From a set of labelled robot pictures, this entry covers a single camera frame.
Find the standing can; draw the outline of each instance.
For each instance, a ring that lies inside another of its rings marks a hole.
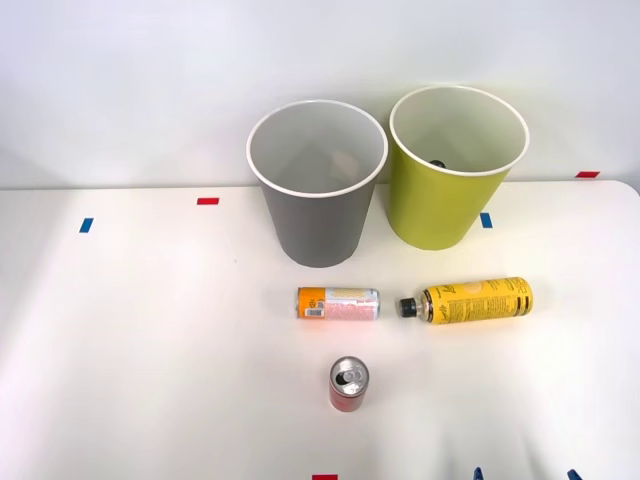
[[[522,317],[533,308],[533,291],[520,277],[437,285],[400,300],[400,315],[444,324]]]
[[[329,399],[341,412],[353,412],[362,405],[369,386],[369,370],[356,357],[336,360],[329,372]]]
[[[380,292],[374,288],[298,288],[296,314],[316,320],[377,320]]]

